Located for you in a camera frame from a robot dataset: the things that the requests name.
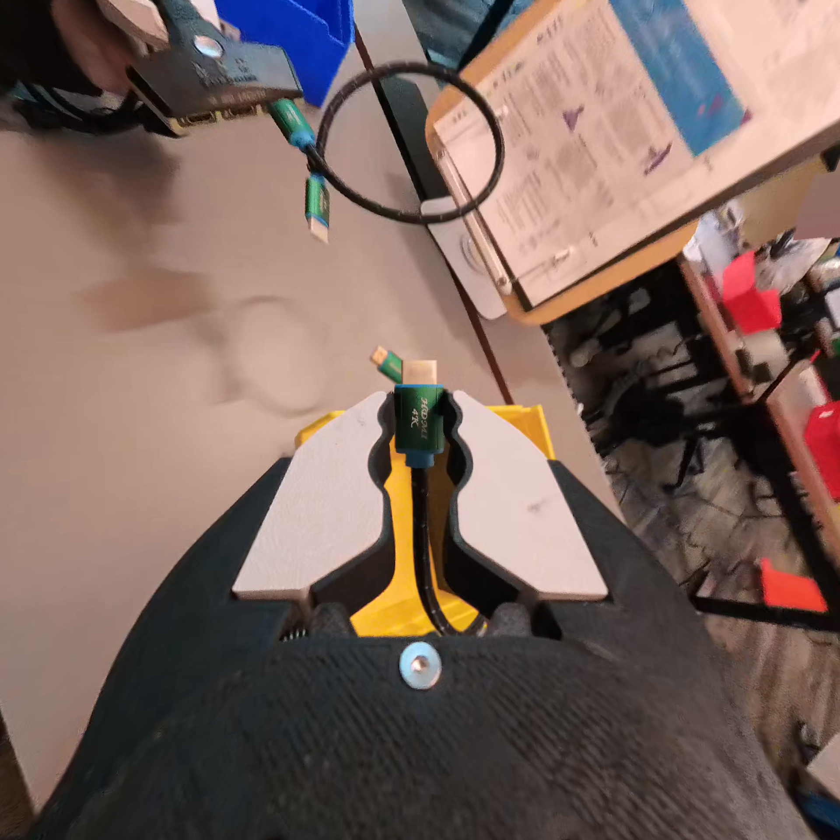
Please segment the red plastic bin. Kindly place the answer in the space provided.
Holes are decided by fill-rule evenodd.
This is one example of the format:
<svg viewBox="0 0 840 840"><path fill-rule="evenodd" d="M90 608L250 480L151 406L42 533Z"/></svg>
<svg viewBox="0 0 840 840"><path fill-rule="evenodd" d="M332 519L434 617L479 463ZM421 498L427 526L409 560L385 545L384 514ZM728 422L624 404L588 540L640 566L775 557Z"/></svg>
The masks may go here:
<svg viewBox="0 0 840 840"><path fill-rule="evenodd" d="M809 577L776 570L770 559L760 562L760 582L766 606L824 614L828 606L817 583Z"/></svg>
<svg viewBox="0 0 840 840"><path fill-rule="evenodd" d="M782 324L780 294L761 289L757 281L755 252L736 257L722 272L721 303L741 335L777 330Z"/></svg>
<svg viewBox="0 0 840 840"><path fill-rule="evenodd" d="M812 409L805 426L805 444L826 492L839 502L839 401Z"/></svg>

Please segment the blue plastic bin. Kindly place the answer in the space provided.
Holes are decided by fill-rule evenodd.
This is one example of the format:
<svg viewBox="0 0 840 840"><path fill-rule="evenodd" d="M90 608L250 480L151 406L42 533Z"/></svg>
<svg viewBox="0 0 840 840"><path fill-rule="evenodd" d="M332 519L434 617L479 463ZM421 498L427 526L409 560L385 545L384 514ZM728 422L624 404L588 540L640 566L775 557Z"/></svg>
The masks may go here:
<svg viewBox="0 0 840 840"><path fill-rule="evenodd" d="M353 1L216 1L217 13L244 41L285 50L305 101L326 102L354 43Z"/></svg>

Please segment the yellow plastic bin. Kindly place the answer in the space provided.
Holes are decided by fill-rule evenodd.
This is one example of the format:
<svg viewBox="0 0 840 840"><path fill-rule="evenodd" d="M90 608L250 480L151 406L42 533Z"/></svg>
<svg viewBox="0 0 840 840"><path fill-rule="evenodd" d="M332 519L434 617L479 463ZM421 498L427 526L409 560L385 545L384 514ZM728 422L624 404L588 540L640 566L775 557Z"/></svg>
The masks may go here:
<svg viewBox="0 0 840 840"><path fill-rule="evenodd" d="M552 459L553 444L541 405L491 406L490 410L514 426ZM395 572L386 590L352 615L351 621L360 636L423 636L434 630L417 592L413 555L413 503L411 471L405 457L391 446L392 473L385 483L392 503L395 537ZM433 565L434 593L445 617L459 631L466 630L477 618L477 610L459 599L446 587L438 585L443 575L443 549L448 504L455 486L448 476L448 447L437 456L429 470L429 553Z"/></svg>

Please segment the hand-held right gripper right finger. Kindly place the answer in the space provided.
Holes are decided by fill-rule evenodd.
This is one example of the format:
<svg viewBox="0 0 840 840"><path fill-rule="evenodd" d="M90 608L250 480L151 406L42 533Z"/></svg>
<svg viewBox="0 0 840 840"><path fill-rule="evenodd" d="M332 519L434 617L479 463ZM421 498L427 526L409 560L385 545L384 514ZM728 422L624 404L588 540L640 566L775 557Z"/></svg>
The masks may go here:
<svg viewBox="0 0 840 840"><path fill-rule="evenodd" d="M541 406L447 394L445 583L490 616L501 604L598 603L608 588L570 503Z"/></svg>

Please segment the wooden office table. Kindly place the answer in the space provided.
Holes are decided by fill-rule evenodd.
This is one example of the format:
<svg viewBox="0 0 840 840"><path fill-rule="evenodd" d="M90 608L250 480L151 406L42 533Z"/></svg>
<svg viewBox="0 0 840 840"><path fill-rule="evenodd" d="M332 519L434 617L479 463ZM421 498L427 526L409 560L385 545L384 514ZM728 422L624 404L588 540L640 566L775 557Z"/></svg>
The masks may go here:
<svg viewBox="0 0 840 840"><path fill-rule="evenodd" d="M816 602L803 607L746 603L713 597L708 589L709 573L701 574L690 585L689 600L702 613L838 634L838 504L805 439L811 415L828 410L827 391L812 362L814 355L788 363L763 387L754 384L739 363L737 350L743 348L742 336L728 328L711 292L713 278L697 274L685 257L678 259L678 265L737 395L736 417L750 415L769 440L770 454L762 462L767 480L825 606Z"/></svg>

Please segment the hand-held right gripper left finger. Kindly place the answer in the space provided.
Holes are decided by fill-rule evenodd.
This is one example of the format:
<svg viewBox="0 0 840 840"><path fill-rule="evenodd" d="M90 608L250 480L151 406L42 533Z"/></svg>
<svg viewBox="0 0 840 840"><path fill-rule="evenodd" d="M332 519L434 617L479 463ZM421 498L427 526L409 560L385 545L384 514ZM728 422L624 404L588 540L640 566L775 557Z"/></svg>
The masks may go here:
<svg viewBox="0 0 840 840"><path fill-rule="evenodd" d="M239 600L349 614L391 583L393 394L375 392L297 447L233 584Z"/></svg>

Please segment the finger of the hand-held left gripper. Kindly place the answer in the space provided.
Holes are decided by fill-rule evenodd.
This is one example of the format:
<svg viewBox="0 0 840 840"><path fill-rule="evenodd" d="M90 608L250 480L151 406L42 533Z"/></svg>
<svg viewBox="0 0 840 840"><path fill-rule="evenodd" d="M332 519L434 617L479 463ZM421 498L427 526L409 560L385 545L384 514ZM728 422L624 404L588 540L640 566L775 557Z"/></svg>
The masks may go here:
<svg viewBox="0 0 840 840"><path fill-rule="evenodd" d="M155 51L190 48L220 59L227 50L214 2L99 1L98 9L110 23Z"/></svg>

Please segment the person's left hand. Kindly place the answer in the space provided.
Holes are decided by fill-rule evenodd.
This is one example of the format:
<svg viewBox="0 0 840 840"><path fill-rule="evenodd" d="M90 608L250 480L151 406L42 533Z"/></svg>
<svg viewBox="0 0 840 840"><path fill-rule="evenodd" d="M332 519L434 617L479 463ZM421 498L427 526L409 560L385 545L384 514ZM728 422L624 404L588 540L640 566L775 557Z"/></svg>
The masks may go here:
<svg viewBox="0 0 840 840"><path fill-rule="evenodd" d="M94 1L52 1L50 13L86 78L102 91L128 95L132 87L126 70L138 57L131 37L106 19Z"/></svg>

